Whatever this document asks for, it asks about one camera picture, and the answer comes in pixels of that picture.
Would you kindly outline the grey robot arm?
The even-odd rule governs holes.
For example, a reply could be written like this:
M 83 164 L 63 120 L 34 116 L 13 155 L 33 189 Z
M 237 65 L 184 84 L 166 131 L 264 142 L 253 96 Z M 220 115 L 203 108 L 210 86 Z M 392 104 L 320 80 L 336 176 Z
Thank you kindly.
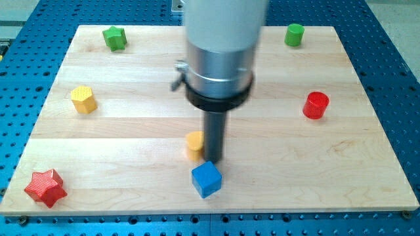
M 268 0 L 184 1 L 186 58 L 178 70 L 193 106 L 225 112 L 247 100 L 267 8 Z

